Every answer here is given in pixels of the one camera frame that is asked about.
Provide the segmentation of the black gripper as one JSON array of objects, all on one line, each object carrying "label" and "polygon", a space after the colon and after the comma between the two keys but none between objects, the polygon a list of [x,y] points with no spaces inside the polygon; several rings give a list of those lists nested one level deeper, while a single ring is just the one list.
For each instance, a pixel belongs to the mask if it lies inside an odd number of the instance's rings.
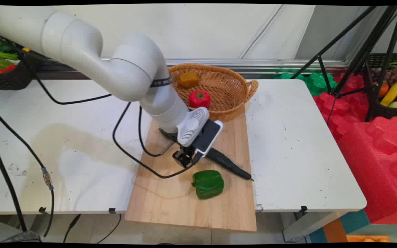
[{"label": "black gripper", "polygon": [[202,153],[197,151],[197,149],[192,145],[181,146],[180,151],[175,151],[172,154],[172,157],[178,165],[183,168],[189,168],[202,158]]}]

